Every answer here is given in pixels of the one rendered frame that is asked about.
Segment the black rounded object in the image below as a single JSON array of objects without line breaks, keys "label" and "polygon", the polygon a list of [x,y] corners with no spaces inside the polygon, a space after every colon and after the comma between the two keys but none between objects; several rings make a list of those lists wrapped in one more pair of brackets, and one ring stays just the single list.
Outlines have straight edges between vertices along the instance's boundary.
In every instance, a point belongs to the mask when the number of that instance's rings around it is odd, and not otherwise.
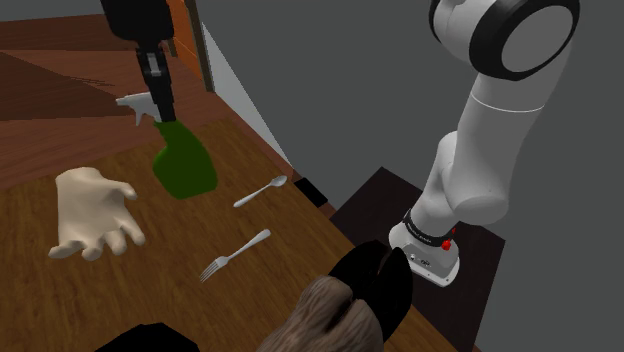
[{"label": "black rounded object", "polygon": [[139,324],[95,352],[200,352],[198,345],[166,324]]}]

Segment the small black block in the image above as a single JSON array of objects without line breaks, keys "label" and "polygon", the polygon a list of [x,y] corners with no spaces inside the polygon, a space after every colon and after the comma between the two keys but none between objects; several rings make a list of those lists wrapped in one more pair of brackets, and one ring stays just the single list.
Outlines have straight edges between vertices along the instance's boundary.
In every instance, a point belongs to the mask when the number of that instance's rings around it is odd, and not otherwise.
[{"label": "small black block", "polygon": [[319,208],[328,202],[328,199],[307,178],[303,177],[294,182],[294,185],[306,198]]}]

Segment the cream rubber glove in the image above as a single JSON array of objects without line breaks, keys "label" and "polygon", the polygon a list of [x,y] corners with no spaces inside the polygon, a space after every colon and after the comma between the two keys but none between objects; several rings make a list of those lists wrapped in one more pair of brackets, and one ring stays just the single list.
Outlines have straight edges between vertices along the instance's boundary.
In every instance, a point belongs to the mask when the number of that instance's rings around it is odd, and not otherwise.
[{"label": "cream rubber glove", "polygon": [[109,247],[119,256],[127,250],[127,238],[138,246],[146,242],[139,225],[125,206],[137,193],[126,183],[105,178],[92,167],[79,167],[55,179],[58,203],[58,244],[48,256],[62,259],[79,252],[87,261],[97,260]]}]

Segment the orange wooden door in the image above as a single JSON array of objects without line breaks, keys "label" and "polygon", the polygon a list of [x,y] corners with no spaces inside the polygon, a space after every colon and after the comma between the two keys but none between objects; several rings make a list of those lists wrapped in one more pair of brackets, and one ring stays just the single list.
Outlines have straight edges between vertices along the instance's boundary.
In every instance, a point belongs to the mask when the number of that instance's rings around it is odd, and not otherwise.
[{"label": "orange wooden door", "polygon": [[174,36],[168,41],[171,55],[201,79],[208,92],[215,92],[209,55],[196,0],[166,0]]}]

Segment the silver spoon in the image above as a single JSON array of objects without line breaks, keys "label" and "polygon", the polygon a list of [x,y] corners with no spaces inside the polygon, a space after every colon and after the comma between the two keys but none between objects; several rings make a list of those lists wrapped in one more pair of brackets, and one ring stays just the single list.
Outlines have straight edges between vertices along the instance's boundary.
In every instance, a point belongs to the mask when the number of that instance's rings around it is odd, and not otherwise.
[{"label": "silver spoon", "polygon": [[270,187],[281,187],[283,186],[286,181],[288,180],[288,177],[286,175],[281,175],[278,177],[275,177],[274,179],[272,179],[268,184],[266,184],[265,186],[263,186],[262,188],[256,190],[255,192],[237,200],[233,206],[235,208],[241,207],[243,205],[245,205],[247,202],[249,202],[250,200],[252,200],[253,198],[255,198],[257,195],[259,195],[260,193],[262,193],[264,190],[266,190],[267,188]]}]

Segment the silver fork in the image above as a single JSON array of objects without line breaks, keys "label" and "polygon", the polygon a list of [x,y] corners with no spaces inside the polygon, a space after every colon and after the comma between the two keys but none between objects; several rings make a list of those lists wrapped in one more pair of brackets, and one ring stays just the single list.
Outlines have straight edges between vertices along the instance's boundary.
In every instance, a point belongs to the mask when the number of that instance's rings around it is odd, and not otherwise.
[{"label": "silver fork", "polygon": [[260,231],[259,233],[257,233],[252,239],[250,239],[246,244],[244,244],[242,247],[240,247],[238,250],[236,250],[234,253],[230,254],[229,256],[219,256],[217,257],[215,260],[213,260],[211,262],[210,265],[208,265],[203,272],[201,273],[201,275],[199,276],[199,279],[201,282],[205,282],[210,276],[212,276],[215,272],[217,272],[219,269],[223,268],[224,266],[227,265],[227,263],[237,257],[238,255],[240,255],[241,253],[243,253],[244,251],[246,251],[247,249],[253,247],[254,245],[256,245],[257,243],[265,240],[266,238],[268,238],[271,235],[271,231],[269,229],[264,229],[262,231]]}]

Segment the wooden table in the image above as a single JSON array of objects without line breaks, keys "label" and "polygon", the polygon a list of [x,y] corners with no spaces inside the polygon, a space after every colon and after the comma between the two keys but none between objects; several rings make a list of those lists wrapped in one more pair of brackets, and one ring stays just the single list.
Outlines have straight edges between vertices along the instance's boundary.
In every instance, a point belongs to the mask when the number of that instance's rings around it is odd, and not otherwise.
[{"label": "wooden table", "polygon": [[[0,352],[94,352],[140,323],[163,322],[201,352],[255,352],[290,314],[302,290],[350,250],[350,242],[294,185],[262,188],[277,167],[231,121],[197,131],[219,185],[186,200],[155,179],[152,142],[100,159],[96,167],[137,191],[128,209],[142,246],[98,260],[48,256],[57,241],[52,176],[0,191]],[[257,233],[271,235],[205,282],[219,256]]]}]

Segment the brown furry toy black hooves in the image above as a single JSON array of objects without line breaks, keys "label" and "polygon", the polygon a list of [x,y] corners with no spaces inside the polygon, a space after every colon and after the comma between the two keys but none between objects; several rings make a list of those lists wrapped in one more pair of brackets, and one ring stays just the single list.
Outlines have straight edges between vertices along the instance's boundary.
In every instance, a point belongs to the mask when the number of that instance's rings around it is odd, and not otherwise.
[{"label": "brown furry toy black hooves", "polygon": [[344,255],[302,292],[256,352],[384,352],[412,305],[409,261],[378,240]]}]

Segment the green spray bottle white trigger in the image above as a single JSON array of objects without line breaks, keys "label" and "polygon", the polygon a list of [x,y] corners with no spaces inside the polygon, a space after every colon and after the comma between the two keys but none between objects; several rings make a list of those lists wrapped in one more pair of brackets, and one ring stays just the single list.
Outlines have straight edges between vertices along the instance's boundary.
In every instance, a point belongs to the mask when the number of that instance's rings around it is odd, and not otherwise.
[{"label": "green spray bottle white trigger", "polygon": [[144,115],[153,118],[165,146],[154,157],[152,170],[172,197],[183,200],[216,189],[218,179],[211,157],[201,141],[177,119],[171,98],[157,98],[155,103],[151,93],[144,92],[117,98],[116,103],[134,111],[136,125]]}]

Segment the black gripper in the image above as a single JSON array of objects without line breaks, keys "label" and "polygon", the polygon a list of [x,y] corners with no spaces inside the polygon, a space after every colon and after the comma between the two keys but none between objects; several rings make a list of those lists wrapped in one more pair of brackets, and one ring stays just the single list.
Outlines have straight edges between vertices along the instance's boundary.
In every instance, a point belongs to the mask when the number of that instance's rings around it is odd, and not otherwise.
[{"label": "black gripper", "polygon": [[166,0],[99,0],[112,33],[139,46],[136,55],[161,120],[176,120],[171,76],[162,47],[174,26]]}]

